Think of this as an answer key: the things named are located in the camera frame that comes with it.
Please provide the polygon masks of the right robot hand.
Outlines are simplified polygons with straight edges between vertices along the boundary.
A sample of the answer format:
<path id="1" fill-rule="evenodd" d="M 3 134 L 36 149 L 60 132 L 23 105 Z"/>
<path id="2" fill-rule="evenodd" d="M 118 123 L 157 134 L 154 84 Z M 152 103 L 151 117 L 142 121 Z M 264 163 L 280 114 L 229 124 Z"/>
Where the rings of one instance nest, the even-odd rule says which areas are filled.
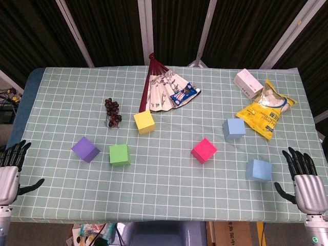
<path id="1" fill-rule="evenodd" d="M 274 186 L 278 194 L 295 204 L 305 214 L 324 214 L 327 211 L 327 195 L 313 159 L 308 154 L 302 154 L 291 147 L 287 151 L 283 150 L 282 154 L 288 164 L 294 194 L 286 193 L 281 185 L 275 182 Z"/>

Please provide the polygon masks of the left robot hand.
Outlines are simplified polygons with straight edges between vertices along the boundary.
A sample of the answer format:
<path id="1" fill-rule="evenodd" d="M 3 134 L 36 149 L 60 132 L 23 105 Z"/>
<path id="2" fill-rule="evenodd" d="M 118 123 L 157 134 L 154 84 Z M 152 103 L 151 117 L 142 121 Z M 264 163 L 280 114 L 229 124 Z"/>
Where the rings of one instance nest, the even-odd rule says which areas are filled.
<path id="1" fill-rule="evenodd" d="M 1 152 L 1 206 L 13 204 L 17 196 L 38 189 L 45 181 L 41 178 L 36 184 L 21 187 L 19 181 L 25 155 L 31 143 L 22 140 Z"/>

